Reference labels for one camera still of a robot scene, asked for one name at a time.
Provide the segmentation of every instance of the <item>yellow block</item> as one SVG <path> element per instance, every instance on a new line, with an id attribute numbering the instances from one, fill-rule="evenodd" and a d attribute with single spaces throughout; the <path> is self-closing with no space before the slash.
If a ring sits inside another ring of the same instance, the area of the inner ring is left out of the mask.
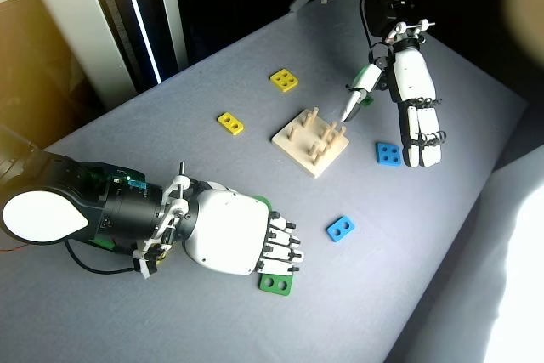
<path id="1" fill-rule="evenodd" d="M 225 112 L 218 118 L 218 122 L 223 125 L 227 131 L 236 136 L 244 130 L 244 124 L 238 121 L 231 113 Z"/>
<path id="2" fill-rule="evenodd" d="M 270 76 L 270 81 L 280 87 L 284 93 L 298 85 L 298 78 L 285 68 Z"/>

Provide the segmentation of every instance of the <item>wire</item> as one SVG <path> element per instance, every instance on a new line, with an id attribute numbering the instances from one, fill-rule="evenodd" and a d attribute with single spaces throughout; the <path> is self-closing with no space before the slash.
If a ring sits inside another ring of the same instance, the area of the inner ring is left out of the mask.
<path id="1" fill-rule="evenodd" d="M 134 267 L 132 268 L 123 268 L 123 269 L 115 269 L 113 271 L 101 271 L 99 269 L 94 269 L 91 267 L 88 267 L 85 265 L 81 259 L 77 257 L 77 255 L 74 253 L 74 250 L 71 248 L 70 243 L 68 240 L 65 240 L 65 246 L 68 250 L 68 253 L 70 254 L 71 258 L 76 261 L 76 264 L 82 267 L 83 269 L 87 270 L 88 272 L 92 272 L 93 274 L 99 274 L 99 275 L 114 275 L 114 274 L 122 274 L 123 272 L 132 272 L 135 271 Z"/>
<path id="2" fill-rule="evenodd" d="M 13 248 L 7 248 L 7 249 L 5 249 L 5 250 L 0 249 L 0 252 L 12 252 L 12 251 L 17 251 L 17 250 L 20 250 L 21 248 L 26 247 L 26 246 L 28 246 L 28 244 L 23 244 L 22 246 L 13 247 Z"/>
<path id="3" fill-rule="evenodd" d="M 365 0 L 359 0 L 359 13 L 360 19 L 363 21 L 363 27 L 365 28 L 366 41 L 368 42 L 368 47 L 372 48 L 371 35 L 368 31 L 368 26 L 366 25 L 365 11 L 363 10 L 363 2 Z"/>

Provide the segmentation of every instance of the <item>table surface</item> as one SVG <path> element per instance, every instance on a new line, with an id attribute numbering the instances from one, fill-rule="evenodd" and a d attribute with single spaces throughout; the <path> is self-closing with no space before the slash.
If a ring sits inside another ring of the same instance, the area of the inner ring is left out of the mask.
<path id="1" fill-rule="evenodd" d="M 304 108 L 341 115 L 366 63 L 359 0 L 317 2 L 191 66 L 50 150 L 116 163 L 168 184 L 180 161 L 196 179 L 270 199 L 297 223 L 305 260 L 292 293 L 258 290 L 257 274 L 223 275 L 181 246 L 144 281 L 89 274 L 61 244 L 2 255 L 0 350 L 5 361 L 381 362 L 417 305 L 521 115 L 524 102 L 429 37 L 423 47 L 448 133 L 431 168 L 379 166 L 375 143 L 400 144 L 388 93 L 348 124 L 350 143 L 313 179 L 270 139 Z M 299 80 L 283 94 L 268 77 Z M 245 130 L 232 137 L 216 118 Z M 342 215 L 356 228 L 332 242 Z M 11 241 L 2 236 L 0 244 Z M 114 269 L 127 260 L 83 245 L 81 258 Z"/>

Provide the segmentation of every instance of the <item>robotic hand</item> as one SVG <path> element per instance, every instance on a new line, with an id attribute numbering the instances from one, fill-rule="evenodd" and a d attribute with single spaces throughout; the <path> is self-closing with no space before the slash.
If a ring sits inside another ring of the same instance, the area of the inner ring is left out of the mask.
<path id="1" fill-rule="evenodd" d="M 295 224 L 260 200 L 187 177 L 183 163 L 162 191 L 140 172 L 47 153 L 1 126 L 0 209 L 0 225 L 18 240 L 74 239 L 125 254 L 145 278 L 176 241 L 198 264 L 228 274 L 292 275 L 303 261 Z M 103 246 L 100 237 L 138 244 Z"/>
<path id="2" fill-rule="evenodd" d="M 424 167 L 439 163 L 440 146 L 446 134 L 440 130 L 435 107 L 433 80 L 420 52 L 424 43 L 421 35 L 434 23 L 420 20 L 408 26 L 404 18 L 410 18 L 411 0 L 360 0 L 360 14 L 365 30 L 370 30 L 382 41 L 371 44 L 369 64 L 363 67 L 348 90 L 351 92 L 343 112 L 342 121 L 354 117 L 367 94 L 374 88 L 389 88 L 393 102 L 399 107 L 399 124 L 404 146 L 405 162 L 411 167 Z M 374 57 L 374 48 L 385 46 L 387 55 Z"/>

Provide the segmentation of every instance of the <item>block with holes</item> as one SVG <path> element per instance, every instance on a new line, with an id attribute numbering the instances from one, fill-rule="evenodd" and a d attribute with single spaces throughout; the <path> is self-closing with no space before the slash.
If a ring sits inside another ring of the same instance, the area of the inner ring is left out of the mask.
<path id="1" fill-rule="evenodd" d="M 218 118 L 218 122 L 223 125 L 227 131 L 236 136 L 244 130 L 244 124 L 238 121 L 231 113 L 225 112 Z"/>
<path id="2" fill-rule="evenodd" d="M 337 122 L 327 123 L 317 116 L 319 109 L 304 110 L 272 138 L 283 150 L 314 178 L 327 169 L 346 149 L 349 140 L 346 127 L 337 129 Z"/>
<path id="3" fill-rule="evenodd" d="M 285 68 L 270 76 L 270 81 L 277 85 L 284 93 L 298 85 L 298 79 Z"/>
<path id="4" fill-rule="evenodd" d="M 292 275 L 261 274 L 259 289 L 286 297 L 291 293 Z"/>
<path id="5" fill-rule="evenodd" d="M 376 158 L 380 165 L 400 166 L 401 159 L 399 146 L 378 142 L 376 144 Z"/>
<path id="6" fill-rule="evenodd" d="M 342 240 L 350 231 L 355 229 L 355 224 L 347 216 L 342 216 L 334 224 L 326 229 L 326 233 L 334 242 Z"/>

